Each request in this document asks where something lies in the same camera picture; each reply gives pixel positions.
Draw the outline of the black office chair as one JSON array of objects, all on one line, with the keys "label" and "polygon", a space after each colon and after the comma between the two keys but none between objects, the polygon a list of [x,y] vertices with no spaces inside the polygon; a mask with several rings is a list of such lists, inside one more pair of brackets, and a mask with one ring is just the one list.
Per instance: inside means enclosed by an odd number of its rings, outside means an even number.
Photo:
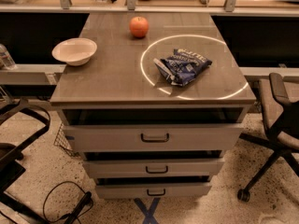
[{"label": "black office chair", "polygon": [[299,163],[293,156],[299,152],[298,88],[298,83],[286,82],[278,73],[270,73],[268,79],[259,80],[263,129],[267,139],[247,133],[240,134],[239,138],[272,149],[273,153],[250,182],[238,191],[240,201],[249,201],[250,189],[279,157],[299,175]]},{"label": "black office chair", "polygon": [[43,217],[28,206],[5,194],[6,189],[25,172],[25,168],[17,163],[17,161],[23,159],[22,151],[50,128],[49,112],[38,105],[31,105],[25,98],[21,98],[16,103],[4,105],[0,109],[0,124],[3,124],[19,112],[39,120],[44,124],[44,127],[37,130],[17,146],[10,143],[0,144],[0,202],[12,210],[25,215],[33,221],[33,224],[48,224]]}]

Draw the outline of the middle grey drawer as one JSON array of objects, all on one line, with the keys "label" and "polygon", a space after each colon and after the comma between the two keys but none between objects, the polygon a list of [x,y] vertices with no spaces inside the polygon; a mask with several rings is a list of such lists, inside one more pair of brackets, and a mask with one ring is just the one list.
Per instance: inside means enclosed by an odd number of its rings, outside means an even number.
[{"label": "middle grey drawer", "polygon": [[216,175],[224,164],[217,159],[85,161],[91,178],[135,178]]}]

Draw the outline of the clear plastic water bottle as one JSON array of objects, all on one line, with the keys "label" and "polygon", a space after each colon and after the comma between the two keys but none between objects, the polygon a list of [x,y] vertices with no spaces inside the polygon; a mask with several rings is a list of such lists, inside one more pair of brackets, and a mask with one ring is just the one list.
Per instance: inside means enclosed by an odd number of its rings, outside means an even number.
[{"label": "clear plastic water bottle", "polygon": [[3,44],[0,44],[0,61],[2,62],[3,66],[8,70],[13,70],[16,68],[14,60],[12,59],[7,48]]}]

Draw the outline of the grey drawer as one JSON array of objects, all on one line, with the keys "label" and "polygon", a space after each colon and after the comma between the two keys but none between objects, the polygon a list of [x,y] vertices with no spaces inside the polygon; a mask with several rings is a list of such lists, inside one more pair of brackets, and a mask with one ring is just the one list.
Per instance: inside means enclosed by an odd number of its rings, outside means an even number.
[{"label": "grey drawer", "polygon": [[224,164],[217,159],[85,161],[91,178],[135,178],[216,175]]},{"label": "grey drawer", "polygon": [[75,125],[64,134],[77,152],[227,150],[241,124]]},{"label": "grey drawer", "polygon": [[211,184],[208,182],[111,185],[95,187],[95,191],[101,199],[203,196],[208,194],[210,189]]}]

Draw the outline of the white paper bowl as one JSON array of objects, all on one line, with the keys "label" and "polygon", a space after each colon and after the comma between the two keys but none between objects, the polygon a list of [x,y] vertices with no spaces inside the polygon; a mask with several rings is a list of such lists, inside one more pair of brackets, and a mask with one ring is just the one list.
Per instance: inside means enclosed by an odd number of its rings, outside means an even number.
[{"label": "white paper bowl", "polygon": [[88,38],[71,38],[59,43],[52,56],[60,62],[71,66],[81,66],[87,63],[97,51],[97,45]]}]

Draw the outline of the blue tape cross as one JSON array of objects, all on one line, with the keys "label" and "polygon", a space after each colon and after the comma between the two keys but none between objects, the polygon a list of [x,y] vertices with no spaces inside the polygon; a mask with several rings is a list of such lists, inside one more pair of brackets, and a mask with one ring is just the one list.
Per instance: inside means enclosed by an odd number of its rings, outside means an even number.
[{"label": "blue tape cross", "polygon": [[141,199],[136,198],[134,199],[134,202],[136,206],[139,208],[141,213],[144,215],[144,220],[142,224],[159,224],[157,221],[156,217],[154,216],[155,211],[158,207],[160,199],[159,198],[154,198],[150,204],[149,207],[147,207]]}]

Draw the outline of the black office chair right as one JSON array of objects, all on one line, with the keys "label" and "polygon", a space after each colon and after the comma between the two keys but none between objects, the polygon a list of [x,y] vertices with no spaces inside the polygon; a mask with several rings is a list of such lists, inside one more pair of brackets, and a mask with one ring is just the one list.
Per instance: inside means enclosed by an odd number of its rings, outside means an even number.
[{"label": "black office chair right", "polygon": [[299,175],[299,163],[293,156],[299,152],[298,88],[298,83],[286,82],[278,73],[270,73],[268,79],[259,80],[263,129],[267,139],[247,133],[240,134],[239,138],[272,149],[273,153],[250,182],[238,191],[240,201],[249,201],[250,189],[279,157]]}]

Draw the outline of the black office chair left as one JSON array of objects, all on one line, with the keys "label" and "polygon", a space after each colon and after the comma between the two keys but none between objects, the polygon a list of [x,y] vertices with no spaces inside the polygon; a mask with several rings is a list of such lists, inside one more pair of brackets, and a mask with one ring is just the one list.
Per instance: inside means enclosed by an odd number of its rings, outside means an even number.
[{"label": "black office chair left", "polygon": [[37,130],[17,146],[10,143],[0,144],[0,202],[12,210],[25,215],[33,221],[33,224],[48,224],[43,217],[28,206],[5,194],[6,189],[25,172],[25,168],[17,163],[17,161],[23,159],[22,151],[50,128],[49,112],[38,105],[31,105],[25,98],[21,98],[16,103],[4,105],[0,109],[0,124],[3,124],[19,112],[39,120],[44,124],[44,127]]}]

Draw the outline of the bottom grey drawer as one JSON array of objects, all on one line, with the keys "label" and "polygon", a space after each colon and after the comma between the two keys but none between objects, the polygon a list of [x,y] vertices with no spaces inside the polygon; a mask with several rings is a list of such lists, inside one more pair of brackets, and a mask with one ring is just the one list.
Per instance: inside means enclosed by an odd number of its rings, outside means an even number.
[{"label": "bottom grey drawer", "polygon": [[95,187],[95,191],[101,199],[203,196],[208,194],[210,189],[211,184],[208,182],[111,185]]}]

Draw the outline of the blue chip bag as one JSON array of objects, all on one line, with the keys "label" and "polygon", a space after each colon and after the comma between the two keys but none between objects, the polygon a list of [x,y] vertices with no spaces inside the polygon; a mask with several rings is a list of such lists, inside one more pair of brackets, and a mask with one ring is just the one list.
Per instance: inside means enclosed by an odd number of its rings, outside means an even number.
[{"label": "blue chip bag", "polygon": [[153,62],[168,83],[180,87],[193,82],[212,65],[205,56],[186,49],[174,49],[171,56],[154,59]]}]

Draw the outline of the red apple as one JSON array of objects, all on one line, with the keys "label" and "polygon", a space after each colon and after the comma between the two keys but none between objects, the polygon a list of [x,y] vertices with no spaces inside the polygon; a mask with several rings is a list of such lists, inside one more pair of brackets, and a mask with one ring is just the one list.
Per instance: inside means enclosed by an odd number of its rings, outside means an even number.
[{"label": "red apple", "polygon": [[145,37],[149,30],[149,22],[144,17],[133,17],[130,20],[129,29],[134,37]]}]

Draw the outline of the grey drawer cabinet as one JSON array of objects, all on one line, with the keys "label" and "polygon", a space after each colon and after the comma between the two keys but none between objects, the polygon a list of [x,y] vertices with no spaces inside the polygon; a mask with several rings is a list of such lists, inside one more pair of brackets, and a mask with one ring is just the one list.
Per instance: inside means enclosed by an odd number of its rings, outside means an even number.
[{"label": "grey drawer cabinet", "polygon": [[[255,96],[212,18],[200,13],[146,14],[149,32],[130,35],[130,13],[90,17],[83,36],[98,51],[78,67],[66,67],[50,103],[65,126],[241,124]],[[153,60],[187,49],[212,61],[192,83],[170,85]],[[85,161],[223,158],[227,150],[78,152]],[[96,186],[208,182],[216,175],[93,178]]]}]

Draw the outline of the top grey drawer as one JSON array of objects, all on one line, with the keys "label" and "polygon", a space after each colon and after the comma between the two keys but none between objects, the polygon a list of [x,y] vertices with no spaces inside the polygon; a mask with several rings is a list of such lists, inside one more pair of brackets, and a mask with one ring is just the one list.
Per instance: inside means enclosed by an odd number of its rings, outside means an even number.
[{"label": "top grey drawer", "polygon": [[77,152],[227,150],[241,124],[75,125],[64,134]]}]

